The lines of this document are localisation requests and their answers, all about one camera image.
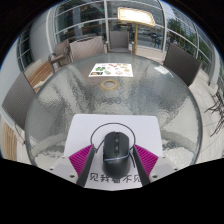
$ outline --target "patio chair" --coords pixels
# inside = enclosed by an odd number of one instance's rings
[[[21,72],[9,89],[2,103],[2,108],[15,122],[13,129],[17,139],[22,144],[24,144],[24,140],[21,140],[21,136],[16,129],[16,125],[23,130],[25,129],[27,111],[35,95],[36,93],[29,84],[24,73]]]
[[[170,43],[163,66],[173,71],[187,86],[190,86],[201,68],[201,62]]]
[[[108,53],[127,53],[134,51],[134,42],[132,42],[132,51],[129,50],[129,32],[128,31],[110,31],[110,49],[107,44]]]
[[[211,110],[212,113],[214,113],[215,111],[219,111],[220,114],[220,120],[214,130],[214,132],[212,133],[212,135],[210,137],[212,137],[214,134],[218,134],[218,132],[221,130],[221,128],[224,127],[224,102],[223,102],[223,90],[224,90],[224,83],[222,81],[222,78],[219,77],[218,79],[218,90],[215,94],[215,96],[217,97],[217,100],[215,102],[215,104],[212,107],[209,107],[205,112]]]
[[[73,61],[105,53],[102,36],[74,41],[70,43],[70,49]]]
[[[57,63],[60,67],[70,63],[70,50],[69,50],[69,40],[66,39],[61,43],[55,45],[55,53],[51,53],[48,56],[48,61],[52,68],[52,73],[55,73],[54,65]]]

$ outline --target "window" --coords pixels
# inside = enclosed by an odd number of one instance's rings
[[[134,41],[135,24],[109,20],[109,30],[129,31],[129,41]],[[138,25],[138,45],[162,49],[164,28]]]
[[[31,25],[22,32],[18,40],[17,59],[21,71],[25,71],[26,68],[34,62],[30,49],[30,27]]]
[[[58,33],[76,24],[103,18],[105,18],[103,2],[79,6],[55,17],[55,31]]]
[[[170,43],[176,44],[179,48],[185,50],[187,53],[196,57],[196,52],[197,52],[196,47],[193,46],[191,43],[189,43],[187,40],[185,40],[182,36],[177,35],[176,33],[173,33],[172,31],[167,32],[166,46],[165,46],[166,51],[168,50]]]
[[[117,18],[118,7],[134,8],[150,12],[153,15],[156,24],[161,26],[164,25],[162,10],[152,7],[150,5],[140,4],[131,1],[108,1],[107,2],[108,18]]]
[[[56,35],[57,41],[69,39],[71,41],[79,40],[90,36],[103,36],[106,41],[106,25],[105,20],[79,24],[71,27]]]

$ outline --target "computer mouse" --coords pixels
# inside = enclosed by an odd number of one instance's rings
[[[130,170],[129,138],[122,132],[110,132],[104,138],[103,170],[113,179],[126,176]]]

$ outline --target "glass table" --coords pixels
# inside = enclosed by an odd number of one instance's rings
[[[88,77],[96,63],[131,64],[134,77]],[[119,84],[113,91],[100,87],[108,78]],[[144,57],[96,55],[62,67],[49,78],[27,113],[25,140],[31,164],[48,169],[63,155],[75,114],[156,116],[164,155],[180,169],[195,163],[201,147],[201,116],[187,85]]]

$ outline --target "building wall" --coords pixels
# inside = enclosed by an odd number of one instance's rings
[[[219,63],[219,54],[216,50],[216,48],[213,48],[213,60],[214,62],[212,63],[212,67],[211,67],[211,74],[209,76],[209,82],[210,82],[210,86],[212,88],[215,88],[216,83],[218,81],[219,78],[219,71],[220,71],[220,63]]]
[[[48,60],[50,53],[54,52],[53,12],[55,7],[41,14],[32,24],[30,31],[30,46],[34,61]]]

